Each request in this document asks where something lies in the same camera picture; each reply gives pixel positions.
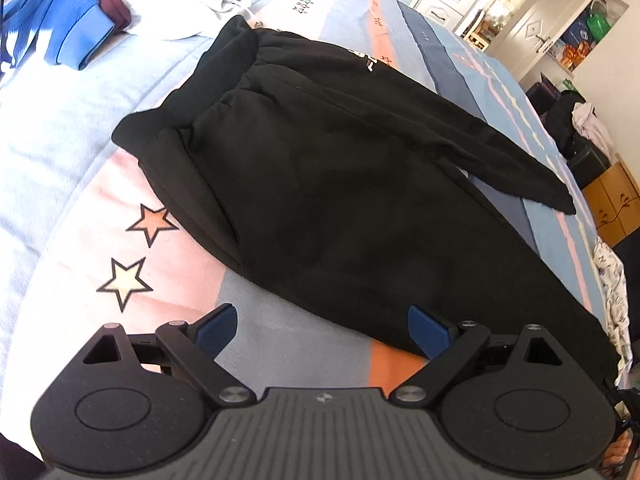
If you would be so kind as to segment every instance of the star pattern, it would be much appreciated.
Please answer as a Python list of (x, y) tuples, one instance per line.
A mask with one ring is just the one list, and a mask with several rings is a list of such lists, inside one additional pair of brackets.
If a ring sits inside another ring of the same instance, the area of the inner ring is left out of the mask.
[(306, 14), (306, 10), (313, 5), (311, 0), (298, 0), (293, 10), (297, 10), (300, 14)]
[(144, 204), (140, 204), (140, 220), (128, 227), (127, 231), (144, 231), (146, 244), (151, 247), (160, 231), (175, 231), (178, 228), (173, 225), (166, 216), (167, 208), (163, 207), (153, 211)]
[(113, 277), (97, 289), (97, 292), (114, 292), (118, 298), (120, 311), (124, 312), (131, 295), (136, 292), (151, 292), (153, 289), (140, 279), (140, 271), (145, 258), (125, 267), (115, 259), (111, 259)]

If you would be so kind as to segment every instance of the green bag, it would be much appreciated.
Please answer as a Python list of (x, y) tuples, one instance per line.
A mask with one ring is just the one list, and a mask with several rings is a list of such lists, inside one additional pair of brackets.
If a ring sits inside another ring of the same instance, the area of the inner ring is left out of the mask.
[(593, 12), (593, 4), (596, 2), (603, 4), (603, 2), (601, 2), (600, 0), (592, 1), (590, 16), (587, 18), (587, 27), (589, 28), (589, 32), (593, 36), (593, 39), (596, 40), (596, 43), (600, 43), (602, 41), (602, 38), (604, 38), (611, 30), (611, 26), (609, 25), (609, 22), (607, 21), (605, 16), (600, 13)]

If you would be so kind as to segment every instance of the black sweatpants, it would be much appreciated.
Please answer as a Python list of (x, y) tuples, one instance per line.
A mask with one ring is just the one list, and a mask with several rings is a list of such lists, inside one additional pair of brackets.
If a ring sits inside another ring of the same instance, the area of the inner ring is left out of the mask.
[(596, 382), (616, 376), (600, 323), (459, 168), (574, 214), (566, 187), (382, 62), (236, 17), (113, 140), (206, 250), (305, 310), (414, 352), (412, 304), (497, 333), (540, 323)]

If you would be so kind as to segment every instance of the drawstring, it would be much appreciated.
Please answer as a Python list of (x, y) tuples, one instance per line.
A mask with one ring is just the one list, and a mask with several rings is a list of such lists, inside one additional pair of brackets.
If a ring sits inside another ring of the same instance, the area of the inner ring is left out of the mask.
[(254, 28), (263, 28), (264, 24), (258, 20), (258, 17), (251, 12), (251, 9), (249, 9), (249, 7), (244, 6), (240, 1), (238, 0), (230, 0), (232, 4), (236, 4), (238, 7), (240, 7), (243, 10), (246, 10), (246, 12), (249, 14), (249, 17), (254, 20)]

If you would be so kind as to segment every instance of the patterned fabric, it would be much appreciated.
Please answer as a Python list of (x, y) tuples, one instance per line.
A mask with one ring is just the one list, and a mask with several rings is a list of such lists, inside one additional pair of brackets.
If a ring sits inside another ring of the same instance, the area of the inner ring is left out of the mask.
[(593, 250), (605, 295), (605, 320), (609, 339), (622, 359), (618, 370), (627, 372), (633, 361), (629, 337), (629, 306), (626, 299), (625, 269), (613, 250), (598, 236)]
[[(265, 27), (389, 64), (551, 168), (574, 197), (576, 215), (470, 179), (606, 327), (591, 214), (500, 63), (397, 0), (250, 1)], [(0, 432), (34, 454), (33, 405), (105, 322), (145, 333), (231, 302), (238, 334), (217, 361), (258, 395), (268, 385), (389, 391), (424, 364), (226, 269), (167, 214), (137, 160), (111, 142), (121, 118), (157, 106), (210, 44), (121, 34), (82, 72), (32, 57), (0, 85)]]

